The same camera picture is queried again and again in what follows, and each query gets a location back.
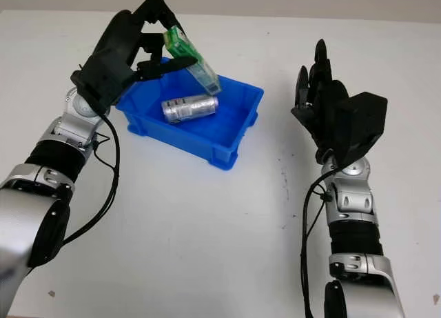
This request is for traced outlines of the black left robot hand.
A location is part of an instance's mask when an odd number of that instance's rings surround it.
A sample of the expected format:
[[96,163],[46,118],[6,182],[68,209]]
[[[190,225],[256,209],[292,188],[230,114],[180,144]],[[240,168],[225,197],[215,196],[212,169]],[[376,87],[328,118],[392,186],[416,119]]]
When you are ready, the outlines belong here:
[[185,69],[197,63],[193,56],[161,61],[165,38],[162,33],[144,33],[146,23],[180,28],[175,14],[164,0],[145,0],[135,11],[118,12],[101,35],[81,71],[95,79],[146,81]]

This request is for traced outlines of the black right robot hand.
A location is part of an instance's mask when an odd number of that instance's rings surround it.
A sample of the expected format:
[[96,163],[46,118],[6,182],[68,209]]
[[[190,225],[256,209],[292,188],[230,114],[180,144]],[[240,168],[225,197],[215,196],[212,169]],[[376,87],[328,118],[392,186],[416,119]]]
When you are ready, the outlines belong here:
[[327,47],[320,39],[315,48],[314,64],[310,69],[300,68],[291,109],[314,140],[319,164],[324,164],[335,153],[335,108],[339,101],[348,98],[343,83],[332,76]]

